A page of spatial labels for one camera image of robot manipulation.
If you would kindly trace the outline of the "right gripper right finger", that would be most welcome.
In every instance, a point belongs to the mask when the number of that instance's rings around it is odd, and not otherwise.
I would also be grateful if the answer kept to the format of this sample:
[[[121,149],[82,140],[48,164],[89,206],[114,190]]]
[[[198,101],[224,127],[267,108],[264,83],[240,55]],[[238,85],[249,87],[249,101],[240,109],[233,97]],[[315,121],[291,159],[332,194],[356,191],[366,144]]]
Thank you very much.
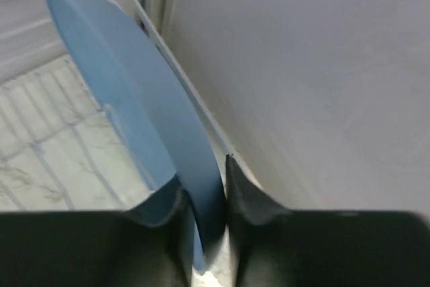
[[[234,286],[428,286],[429,223],[399,210],[298,210],[225,161]]]

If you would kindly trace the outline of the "light blue plastic plate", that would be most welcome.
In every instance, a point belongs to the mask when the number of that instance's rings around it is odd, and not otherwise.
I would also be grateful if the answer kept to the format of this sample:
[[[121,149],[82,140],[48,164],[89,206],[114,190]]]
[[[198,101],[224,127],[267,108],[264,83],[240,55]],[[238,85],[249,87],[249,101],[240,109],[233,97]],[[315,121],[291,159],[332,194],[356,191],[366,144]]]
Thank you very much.
[[[190,98],[140,26],[109,0],[46,0],[94,98],[109,113],[147,186],[177,178],[193,207],[194,267],[214,263],[226,225],[222,176]]]

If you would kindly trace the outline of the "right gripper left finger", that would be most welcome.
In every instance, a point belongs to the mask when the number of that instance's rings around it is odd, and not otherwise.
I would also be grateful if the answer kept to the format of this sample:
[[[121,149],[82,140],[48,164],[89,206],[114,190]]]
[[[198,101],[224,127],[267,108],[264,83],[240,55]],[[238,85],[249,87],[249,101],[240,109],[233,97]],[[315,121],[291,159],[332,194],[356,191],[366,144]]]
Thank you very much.
[[[173,178],[130,210],[4,212],[2,286],[189,286],[194,220]]]

